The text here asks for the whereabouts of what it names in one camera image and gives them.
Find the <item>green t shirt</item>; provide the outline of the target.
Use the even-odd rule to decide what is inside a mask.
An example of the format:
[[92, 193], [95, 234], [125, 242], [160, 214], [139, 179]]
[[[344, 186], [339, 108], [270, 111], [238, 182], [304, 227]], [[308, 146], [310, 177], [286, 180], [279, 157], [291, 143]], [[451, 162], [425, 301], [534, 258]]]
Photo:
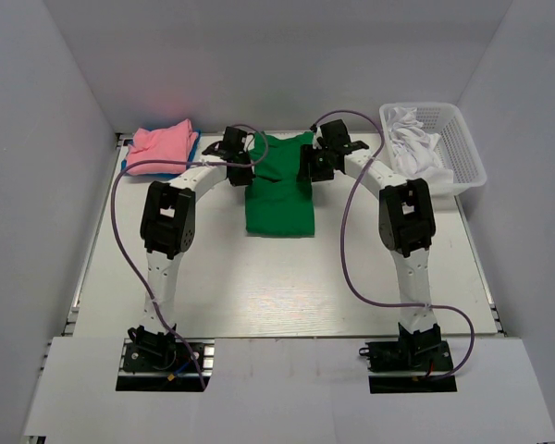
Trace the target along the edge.
[[312, 185], [298, 181], [301, 147], [313, 141], [306, 131], [280, 139], [255, 135], [251, 158], [255, 178], [245, 190], [245, 222], [250, 235], [302, 238], [315, 234]]

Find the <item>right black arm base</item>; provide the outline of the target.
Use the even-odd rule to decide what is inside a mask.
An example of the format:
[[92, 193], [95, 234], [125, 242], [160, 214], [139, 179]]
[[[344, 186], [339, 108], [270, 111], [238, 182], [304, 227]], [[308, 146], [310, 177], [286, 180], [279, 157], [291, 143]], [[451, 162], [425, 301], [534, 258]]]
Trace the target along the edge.
[[376, 394], [430, 394], [458, 391], [450, 372], [453, 361], [447, 341], [424, 350], [413, 349], [408, 338], [366, 342], [358, 350], [367, 362], [369, 392]]

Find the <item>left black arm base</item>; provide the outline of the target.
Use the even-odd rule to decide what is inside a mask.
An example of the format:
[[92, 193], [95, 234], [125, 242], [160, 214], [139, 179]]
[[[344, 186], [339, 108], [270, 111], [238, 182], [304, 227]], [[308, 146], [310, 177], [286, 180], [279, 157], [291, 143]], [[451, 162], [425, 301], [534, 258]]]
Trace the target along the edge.
[[140, 349], [127, 339], [122, 348], [115, 390], [201, 393], [204, 387], [196, 365], [183, 343], [176, 342], [166, 357], [160, 357]]

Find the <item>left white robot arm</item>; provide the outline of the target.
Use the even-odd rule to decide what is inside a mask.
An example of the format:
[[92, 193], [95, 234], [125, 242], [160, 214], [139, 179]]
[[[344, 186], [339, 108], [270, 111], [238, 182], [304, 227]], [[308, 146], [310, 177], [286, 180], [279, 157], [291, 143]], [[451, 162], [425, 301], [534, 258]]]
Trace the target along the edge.
[[246, 149], [252, 130], [244, 124], [227, 127], [222, 140], [208, 146], [195, 166], [176, 179], [149, 186], [140, 226], [148, 267], [142, 327], [179, 338], [175, 322], [179, 265], [194, 241], [197, 201], [225, 180], [234, 187], [253, 183]]

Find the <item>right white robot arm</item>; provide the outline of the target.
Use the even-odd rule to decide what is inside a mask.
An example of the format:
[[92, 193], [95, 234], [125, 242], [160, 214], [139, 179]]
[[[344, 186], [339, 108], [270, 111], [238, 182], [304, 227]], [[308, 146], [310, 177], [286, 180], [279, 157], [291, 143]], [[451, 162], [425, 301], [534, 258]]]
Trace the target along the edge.
[[311, 127], [313, 141], [301, 148], [299, 182], [332, 180], [340, 171], [378, 200], [377, 230], [390, 251], [399, 284], [399, 338], [370, 342], [360, 350], [375, 373], [429, 370], [441, 346], [431, 308], [429, 249], [436, 224], [427, 183], [406, 179], [354, 142], [341, 119]]

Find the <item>white crumpled t shirt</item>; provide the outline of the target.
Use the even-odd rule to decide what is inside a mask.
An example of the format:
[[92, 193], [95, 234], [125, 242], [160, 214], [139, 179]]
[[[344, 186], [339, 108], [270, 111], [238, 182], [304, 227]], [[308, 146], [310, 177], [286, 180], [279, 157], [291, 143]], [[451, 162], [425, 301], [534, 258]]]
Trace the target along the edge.
[[395, 106], [387, 113], [392, 157], [399, 173], [407, 179], [424, 179], [430, 185], [451, 184], [454, 174], [435, 152], [441, 136], [424, 131], [417, 109]]

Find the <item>white plastic basket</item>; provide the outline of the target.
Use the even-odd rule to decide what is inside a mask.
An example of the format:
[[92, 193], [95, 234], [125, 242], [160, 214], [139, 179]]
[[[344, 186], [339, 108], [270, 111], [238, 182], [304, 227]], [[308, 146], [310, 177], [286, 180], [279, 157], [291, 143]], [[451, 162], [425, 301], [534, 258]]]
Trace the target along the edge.
[[441, 136], [435, 152], [443, 166], [453, 171], [454, 180], [451, 184], [442, 185], [430, 185], [427, 182], [431, 195], [458, 195], [463, 191], [486, 183], [485, 169], [463, 115], [455, 105], [446, 103], [396, 103], [385, 104], [380, 107], [379, 115], [384, 143], [393, 171], [400, 174], [392, 157], [386, 120], [388, 111], [395, 106], [415, 107], [417, 109], [417, 119], [424, 123], [424, 131], [437, 133]]

